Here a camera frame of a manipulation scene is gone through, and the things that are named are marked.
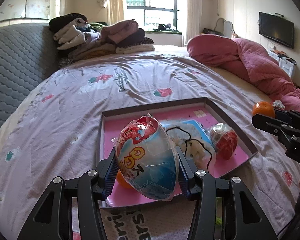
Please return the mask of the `cream black-trimmed scrunchie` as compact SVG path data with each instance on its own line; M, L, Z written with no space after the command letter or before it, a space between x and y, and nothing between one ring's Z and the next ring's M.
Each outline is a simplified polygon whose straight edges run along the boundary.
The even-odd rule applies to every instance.
M213 146L201 137L194 136L182 126L165 128L176 146L180 147L186 159L192 159L199 170L213 174L216 152Z

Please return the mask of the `wall mounted black television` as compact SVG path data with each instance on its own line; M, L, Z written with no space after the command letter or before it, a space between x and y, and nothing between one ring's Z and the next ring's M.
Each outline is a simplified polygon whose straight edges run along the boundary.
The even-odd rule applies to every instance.
M294 48L294 23L280 16L259 12L259 34L288 48Z

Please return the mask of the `dark clothes on windowsill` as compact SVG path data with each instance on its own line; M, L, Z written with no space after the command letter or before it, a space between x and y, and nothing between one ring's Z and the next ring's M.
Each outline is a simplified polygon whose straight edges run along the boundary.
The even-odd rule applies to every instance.
M158 24L156 28L153 28L153 31L170 31L170 32L178 32L177 29L173 29L171 24Z

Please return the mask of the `red surprise egg toy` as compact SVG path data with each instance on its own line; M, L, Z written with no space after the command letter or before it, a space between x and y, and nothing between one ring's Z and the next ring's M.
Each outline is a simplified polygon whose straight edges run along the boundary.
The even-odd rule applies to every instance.
M238 145L236 132L226 123L221 122L208 128L209 138L217 155L229 160Z

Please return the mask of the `window with dark frame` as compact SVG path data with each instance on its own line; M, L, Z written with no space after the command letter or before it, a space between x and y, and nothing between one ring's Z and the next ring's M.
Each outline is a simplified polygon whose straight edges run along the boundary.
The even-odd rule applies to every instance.
M176 29L178 24L178 0L125 0L125 19L134 19L139 26L158 30L162 25Z

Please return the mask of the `small colourful doll toy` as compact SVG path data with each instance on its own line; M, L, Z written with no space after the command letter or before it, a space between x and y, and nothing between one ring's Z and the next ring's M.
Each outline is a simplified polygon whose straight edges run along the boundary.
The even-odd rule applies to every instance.
M280 100L275 100L272 102L272 106L274 109L284 111L285 105Z

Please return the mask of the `grey quilted headboard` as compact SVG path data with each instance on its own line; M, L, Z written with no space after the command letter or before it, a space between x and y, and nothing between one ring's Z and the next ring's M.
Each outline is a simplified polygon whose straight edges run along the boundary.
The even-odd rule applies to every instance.
M29 93L58 70L58 60L48 24L0 27L0 128Z

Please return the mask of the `right beige curtain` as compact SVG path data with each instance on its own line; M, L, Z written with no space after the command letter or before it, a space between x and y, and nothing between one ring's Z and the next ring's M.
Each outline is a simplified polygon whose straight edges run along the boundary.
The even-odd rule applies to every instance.
M202 0L187 0L185 43L200 33Z

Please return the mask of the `pile of folded clothes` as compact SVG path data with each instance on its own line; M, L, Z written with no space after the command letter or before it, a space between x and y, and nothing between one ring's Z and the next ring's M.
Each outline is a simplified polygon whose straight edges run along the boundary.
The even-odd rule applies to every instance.
M59 67L111 54L132 54L155 50L154 41L145 35L136 20L113 25L87 21L85 15L67 14L50 20L59 51Z

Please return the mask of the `large orange mandarin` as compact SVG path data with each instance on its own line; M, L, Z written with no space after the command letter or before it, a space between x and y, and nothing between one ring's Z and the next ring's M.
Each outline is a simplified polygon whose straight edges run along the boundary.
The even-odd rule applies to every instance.
M133 187L125 180L120 170L117 173L116 180L119 183L119 185L121 185L125 189L133 189Z

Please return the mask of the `small orange mandarin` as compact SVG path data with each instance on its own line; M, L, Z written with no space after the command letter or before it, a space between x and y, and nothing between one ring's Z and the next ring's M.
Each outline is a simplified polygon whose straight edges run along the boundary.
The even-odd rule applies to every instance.
M252 115L255 116L256 114L275 118L274 107L269 102L265 101L259 101L253 106Z

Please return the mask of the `pink quilted duvet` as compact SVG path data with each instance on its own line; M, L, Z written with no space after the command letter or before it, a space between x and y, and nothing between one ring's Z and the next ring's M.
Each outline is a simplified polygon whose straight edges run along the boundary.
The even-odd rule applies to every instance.
M257 42L202 34L190 39L191 58L210 67L220 67L255 86L287 110L300 112L300 89L279 63Z

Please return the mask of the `blue surprise egg toy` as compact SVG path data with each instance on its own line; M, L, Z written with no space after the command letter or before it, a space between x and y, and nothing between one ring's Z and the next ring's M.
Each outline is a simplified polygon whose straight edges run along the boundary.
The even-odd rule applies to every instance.
M143 196L170 201L177 184L175 143L151 114L129 122L112 140L125 180Z

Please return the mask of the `white drawer cabinet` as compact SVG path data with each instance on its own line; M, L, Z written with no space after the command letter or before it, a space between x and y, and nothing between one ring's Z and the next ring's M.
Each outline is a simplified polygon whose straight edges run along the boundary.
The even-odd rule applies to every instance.
M277 50L269 50L268 54L278 61L279 67L285 71L286 74L289 75L291 79L293 79L297 63L294 59L288 57L283 51Z

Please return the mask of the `blossom tree wall panel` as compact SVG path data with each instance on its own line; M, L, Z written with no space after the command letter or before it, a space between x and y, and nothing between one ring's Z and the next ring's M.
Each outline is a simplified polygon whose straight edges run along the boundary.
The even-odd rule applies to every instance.
M0 6L0 21L14 18L49 18L50 0L5 0Z

